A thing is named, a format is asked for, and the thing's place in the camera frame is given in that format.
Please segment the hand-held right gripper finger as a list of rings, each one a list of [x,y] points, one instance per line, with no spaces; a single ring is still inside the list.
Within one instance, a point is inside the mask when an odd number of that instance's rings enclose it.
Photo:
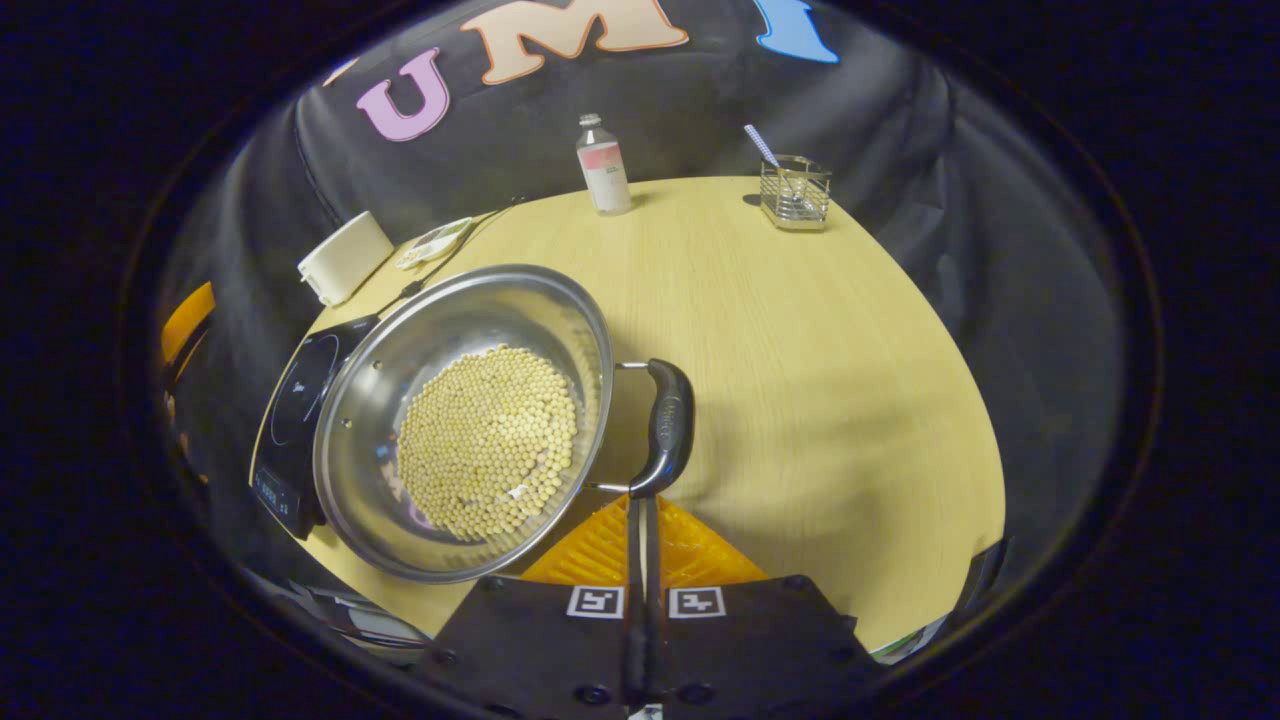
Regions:
[[[522,577],[483,578],[419,662],[426,688],[495,719],[626,719],[645,620],[628,501],[588,516]]]
[[[813,579],[660,584],[660,505],[646,498],[646,700],[667,719],[858,715],[886,667]]]

